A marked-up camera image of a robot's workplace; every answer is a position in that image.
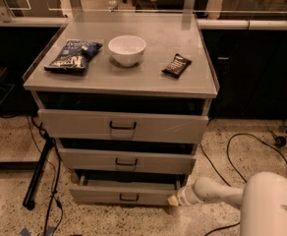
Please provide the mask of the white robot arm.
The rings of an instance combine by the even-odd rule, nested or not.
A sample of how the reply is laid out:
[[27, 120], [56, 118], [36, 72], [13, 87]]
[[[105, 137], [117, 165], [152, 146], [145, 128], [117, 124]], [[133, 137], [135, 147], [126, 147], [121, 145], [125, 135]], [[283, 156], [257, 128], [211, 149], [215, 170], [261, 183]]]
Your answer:
[[223, 202], [240, 211], [240, 236], [287, 236], [287, 179], [260, 172], [243, 189], [200, 177], [168, 198], [171, 206]]

